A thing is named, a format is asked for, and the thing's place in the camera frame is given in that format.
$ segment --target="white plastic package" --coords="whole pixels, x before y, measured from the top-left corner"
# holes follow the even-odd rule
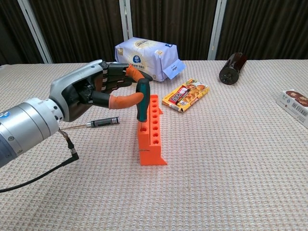
[[[159,82],[173,79],[186,67],[178,57],[176,45],[135,37],[115,47],[115,59],[132,64]]]

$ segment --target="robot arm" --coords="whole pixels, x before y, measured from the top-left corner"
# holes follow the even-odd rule
[[[140,79],[152,81],[129,64],[97,60],[53,81],[48,99],[29,99],[0,113],[0,168],[59,131],[60,121],[72,122],[92,105],[121,109],[140,103],[141,92],[110,95]]]

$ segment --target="screwdriver handle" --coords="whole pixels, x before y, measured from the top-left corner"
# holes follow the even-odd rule
[[[102,127],[105,125],[119,124],[119,123],[120,123],[119,117],[112,117],[112,118],[92,120],[91,122],[86,123],[86,126],[88,128],[96,128],[96,127]]]
[[[137,119],[140,122],[147,120],[147,111],[150,103],[150,81],[147,78],[139,79],[136,92],[143,93],[143,99],[137,104]]]

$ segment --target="blue label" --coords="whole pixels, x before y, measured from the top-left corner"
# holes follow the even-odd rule
[[[134,58],[133,58],[133,62],[134,63],[141,63],[141,59],[139,56],[135,55]]]
[[[0,113],[0,119],[4,119],[4,118],[7,118],[10,116],[10,112],[3,112],[3,113]]]

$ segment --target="black curtain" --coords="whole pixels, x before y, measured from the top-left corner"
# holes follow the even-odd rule
[[[217,0],[130,0],[133,36],[175,44],[182,60],[207,59]]]
[[[123,41],[118,0],[30,0],[54,63],[115,60]]]
[[[17,0],[0,0],[0,65],[43,63]]]
[[[216,59],[307,59],[307,17],[307,0],[228,0]]]

